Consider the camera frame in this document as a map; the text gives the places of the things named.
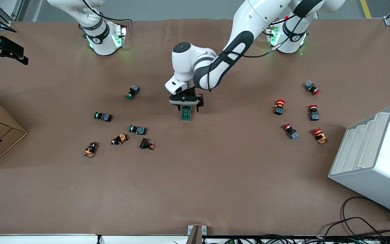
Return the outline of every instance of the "yellow floor line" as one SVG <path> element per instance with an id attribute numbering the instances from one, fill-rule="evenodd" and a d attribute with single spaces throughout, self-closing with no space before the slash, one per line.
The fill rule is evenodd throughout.
<path id="1" fill-rule="evenodd" d="M 368 4 L 366 0 L 361 0 L 362 9 L 364 10 L 365 18 L 371 18 L 370 9 L 368 9 Z"/>

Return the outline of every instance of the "table surface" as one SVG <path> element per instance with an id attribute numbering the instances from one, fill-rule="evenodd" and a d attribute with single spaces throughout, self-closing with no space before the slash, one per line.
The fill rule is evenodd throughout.
<path id="1" fill-rule="evenodd" d="M 168 102 L 171 50 L 182 41 L 217 52 L 230 20 L 167 20 L 131 26 L 132 49 L 96 55 L 77 23 L 13 23 L 4 33 L 29 65 L 0 58 L 0 103 L 28 135 L 0 159 L 0 233 L 319 235 L 358 194 L 327 175 L 345 128 L 390 105 L 390 27 L 381 19 L 314 20 L 295 54 L 242 58 L 191 122 Z M 258 37 L 249 55 L 267 50 Z M 312 80 L 320 93 L 302 87 Z M 124 95 L 133 85 L 134 100 Z M 284 99 L 282 116 L 272 113 Z M 308 105 L 321 119 L 308 120 Z M 112 122 L 93 119 L 96 111 Z M 288 139 L 281 128 L 300 133 Z M 148 128 L 153 151 L 138 148 Z M 318 145 L 310 130 L 329 142 Z M 110 145 L 121 133 L 129 140 Z M 83 156 L 90 142 L 96 156 Z M 362 200 L 346 215 L 377 229 L 390 217 Z M 356 233 L 370 229 L 351 223 Z M 348 235 L 344 226 L 333 235 Z"/>

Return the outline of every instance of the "small electronic component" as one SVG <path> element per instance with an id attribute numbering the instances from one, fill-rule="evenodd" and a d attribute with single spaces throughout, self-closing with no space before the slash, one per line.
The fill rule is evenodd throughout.
<path id="1" fill-rule="evenodd" d="M 277 104 L 275 105 L 275 114 L 282 115 L 284 112 L 284 103 L 285 101 L 282 99 L 277 100 Z"/>
<path id="2" fill-rule="evenodd" d="M 111 145 L 120 145 L 122 144 L 125 140 L 127 140 L 127 137 L 126 135 L 123 133 L 123 134 L 120 134 L 119 136 L 117 136 L 115 139 L 113 139 L 111 141 Z"/>
<path id="3" fill-rule="evenodd" d="M 112 119 L 112 115 L 110 115 L 108 113 L 95 112 L 94 113 L 94 118 L 95 119 L 101 119 L 101 120 L 106 121 L 106 122 L 110 122 L 111 119 Z"/>
<path id="4" fill-rule="evenodd" d="M 148 143 L 147 139 L 146 138 L 143 138 L 142 139 L 142 142 L 141 142 L 141 145 L 139 145 L 139 148 L 141 149 L 150 149 L 150 150 L 153 150 L 155 147 L 154 143 Z"/>
<path id="5" fill-rule="evenodd" d="M 139 93 L 139 86 L 132 85 L 132 87 L 129 89 L 129 92 L 126 94 L 126 98 L 132 100 L 133 96 L 138 93 Z"/>
<path id="6" fill-rule="evenodd" d="M 310 80 L 308 80 L 303 86 L 305 87 L 305 89 L 307 89 L 313 95 L 317 95 L 317 93 L 320 92 L 320 89 L 315 87 L 314 83 Z"/>
<path id="7" fill-rule="evenodd" d="M 129 126 L 129 132 L 136 133 L 137 135 L 145 135 L 145 132 L 147 131 L 146 128 L 140 127 L 140 126 Z"/>
<path id="8" fill-rule="evenodd" d="M 309 119 L 311 121 L 317 121 L 317 120 L 320 119 L 320 114 L 317 111 L 317 105 L 316 104 L 309 105 Z"/>
<path id="9" fill-rule="evenodd" d="M 322 129 L 317 128 L 313 130 L 313 133 L 316 135 L 314 138 L 317 140 L 319 144 L 323 144 L 328 141 L 328 138 L 325 137 L 325 134 L 322 134 Z"/>
<path id="10" fill-rule="evenodd" d="M 91 142 L 90 145 L 85 148 L 84 156 L 92 158 L 97 149 L 97 142 Z"/>
<path id="11" fill-rule="evenodd" d="M 284 130 L 287 131 L 288 137 L 290 137 L 291 139 L 296 139 L 299 137 L 299 133 L 295 129 L 293 129 L 293 127 L 291 127 L 290 123 L 284 125 Z"/>

